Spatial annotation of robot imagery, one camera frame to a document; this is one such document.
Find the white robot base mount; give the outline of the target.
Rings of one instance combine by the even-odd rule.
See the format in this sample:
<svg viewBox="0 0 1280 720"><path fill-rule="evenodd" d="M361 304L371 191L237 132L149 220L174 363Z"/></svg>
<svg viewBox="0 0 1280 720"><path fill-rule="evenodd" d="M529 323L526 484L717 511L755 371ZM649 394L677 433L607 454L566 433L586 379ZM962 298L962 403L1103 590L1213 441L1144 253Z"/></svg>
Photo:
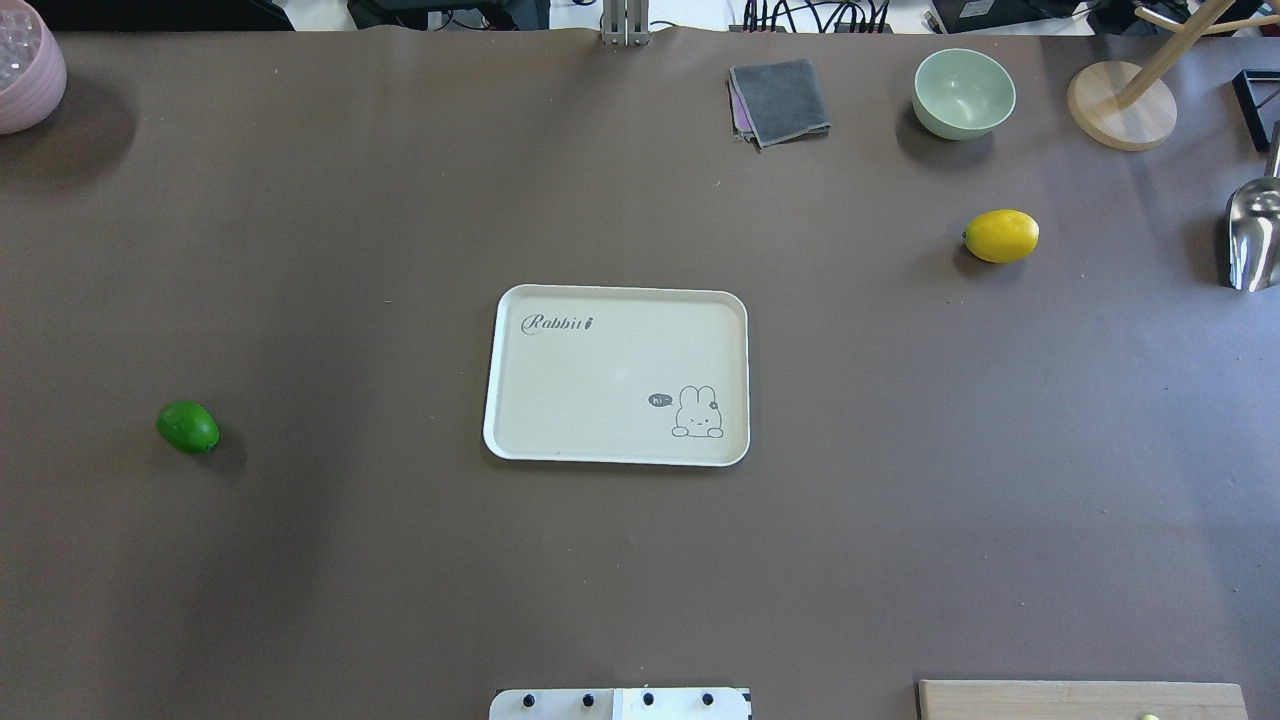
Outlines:
<svg viewBox="0 0 1280 720"><path fill-rule="evenodd" d="M507 689L489 719L751 719L750 691L735 687Z"/></svg>

